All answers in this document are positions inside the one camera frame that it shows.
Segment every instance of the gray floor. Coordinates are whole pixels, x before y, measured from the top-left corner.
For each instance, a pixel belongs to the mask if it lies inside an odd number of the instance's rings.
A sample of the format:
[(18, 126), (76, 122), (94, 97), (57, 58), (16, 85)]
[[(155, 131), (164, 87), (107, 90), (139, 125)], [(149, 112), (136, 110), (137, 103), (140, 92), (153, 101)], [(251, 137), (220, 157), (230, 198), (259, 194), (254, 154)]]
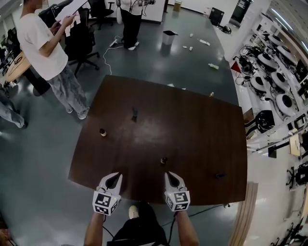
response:
[[(135, 77), (156, 83), (209, 95), (238, 104), (234, 83), (223, 49), (208, 20), (203, 16), (181, 10), (174, 15), (168, 9), (161, 25), (142, 23), (140, 46), (136, 51), (115, 49), (106, 58), (113, 75)], [(123, 26), (103, 25), (96, 32), (96, 46), (101, 56), (115, 35), (122, 34)], [(171, 49), (162, 46), (162, 31), (180, 33)], [(197, 41), (201, 38), (211, 46)], [(193, 51), (182, 46), (193, 46)], [(100, 66), (82, 66), (78, 80), (86, 91), (89, 102), (109, 67), (103, 58), (92, 58)], [(220, 66), (214, 70), (208, 63)], [(35, 97), (31, 85), (22, 79), (12, 90), (13, 102), (29, 121), (26, 130), (0, 120), (0, 211), (7, 221), (15, 241), (20, 246), (82, 245), (87, 224), (92, 215), (93, 191), (67, 179), (75, 145), (82, 127), (73, 113), (68, 115), (51, 90)], [(133, 201), (123, 200), (105, 226), (115, 234), (128, 219), (128, 208)], [(165, 205), (153, 205), (160, 224), (172, 220), (173, 214)], [(206, 207), (190, 207), (189, 214)], [(237, 204), (199, 214), (192, 218), (201, 245), (227, 245)], [(164, 227), (167, 236), (170, 225)], [(104, 233), (104, 242), (110, 240)], [(174, 228), (171, 245), (179, 245)]]

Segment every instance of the brown wooden table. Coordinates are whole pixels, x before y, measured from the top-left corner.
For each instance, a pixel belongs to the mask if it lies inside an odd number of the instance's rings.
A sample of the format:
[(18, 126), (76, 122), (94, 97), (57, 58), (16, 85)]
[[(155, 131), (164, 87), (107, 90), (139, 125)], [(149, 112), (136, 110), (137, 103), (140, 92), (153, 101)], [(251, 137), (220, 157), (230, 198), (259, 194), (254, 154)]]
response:
[[(132, 107), (138, 109), (136, 122)], [(162, 157), (168, 157), (165, 166)], [(247, 152), (241, 108), (107, 75), (80, 133), (69, 179), (95, 189), (104, 176), (122, 172), (122, 197), (163, 203), (166, 171), (184, 179), (192, 205), (244, 200)]]
[(6, 81), (14, 81), (22, 74), (24, 74), (29, 82), (33, 85), (33, 94), (35, 96), (43, 95), (46, 91), (48, 91), (50, 85), (42, 77), (36, 78), (30, 69), (31, 64), (23, 52), (20, 52), (14, 61), (18, 63), (15, 64), (12, 62), (6, 73)]

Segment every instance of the fluorescent light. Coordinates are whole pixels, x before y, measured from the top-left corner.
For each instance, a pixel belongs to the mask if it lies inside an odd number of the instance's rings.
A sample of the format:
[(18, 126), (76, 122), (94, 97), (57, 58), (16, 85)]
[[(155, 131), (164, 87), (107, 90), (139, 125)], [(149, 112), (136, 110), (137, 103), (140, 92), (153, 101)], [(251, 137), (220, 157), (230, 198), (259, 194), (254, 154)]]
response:
[(289, 31), (289, 29), (288, 29), (288, 28), (286, 28), (286, 27), (285, 27), (285, 25), (284, 25), (284, 24), (282, 24), (282, 22), (281, 22), (280, 20), (278, 20), (278, 18), (276, 18), (276, 20), (277, 20), (277, 21), (279, 21), (279, 23), (280, 23), (280, 24), (281, 24), (281, 25), (282, 25), (285, 29), (287, 29), (287, 30)]
[(283, 20), (283, 22), (291, 29), (291, 30), (293, 30), (293, 28), (291, 28), (291, 26), (285, 21), (285, 19), (283, 19), (283, 17), (276, 11), (276, 10), (274, 10), (274, 9), (271, 9), (277, 16), (279, 16), (282, 20)]
[(302, 44), (303, 44), (305, 50), (308, 52), (308, 48), (307, 48), (306, 44), (303, 41), (302, 41)]

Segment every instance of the white shirt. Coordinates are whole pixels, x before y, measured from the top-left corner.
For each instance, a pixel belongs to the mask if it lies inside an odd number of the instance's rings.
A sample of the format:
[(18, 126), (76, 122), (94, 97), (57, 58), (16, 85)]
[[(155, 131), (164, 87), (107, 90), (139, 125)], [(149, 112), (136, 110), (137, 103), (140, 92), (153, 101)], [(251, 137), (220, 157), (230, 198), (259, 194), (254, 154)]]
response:
[(27, 59), (42, 78), (50, 80), (62, 72), (68, 57), (59, 43), (49, 57), (39, 53), (53, 34), (38, 15), (30, 13), (20, 19), (17, 37)]
[(141, 15), (142, 13), (142, 6), (139, 6), (141, 1), (135, 0), (121, 0), (121, 9), (126, 10), (129, 12), (131, 6), (131, 14), (133, 15)]

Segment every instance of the hand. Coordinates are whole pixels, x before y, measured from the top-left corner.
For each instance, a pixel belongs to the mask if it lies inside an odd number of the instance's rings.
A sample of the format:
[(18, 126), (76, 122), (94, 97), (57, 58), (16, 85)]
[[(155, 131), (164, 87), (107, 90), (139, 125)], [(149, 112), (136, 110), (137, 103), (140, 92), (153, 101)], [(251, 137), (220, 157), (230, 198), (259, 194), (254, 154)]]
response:
[(52, 27), (50, 28), (50, 31), (52, 32), (52, 34), (56, 34), (57, 31), (59, 30), (59, 28), (61, 26), (59, 22), (60, 21), (53, 23)]
[(63, 19), (62, 21), (62, 25), (64, 27), (68, 27), (69, 25), (71, 25), (73, 23), (74, 17), (76, 16), (76, 14), (73, 14), (71, 16), (67, 16)]

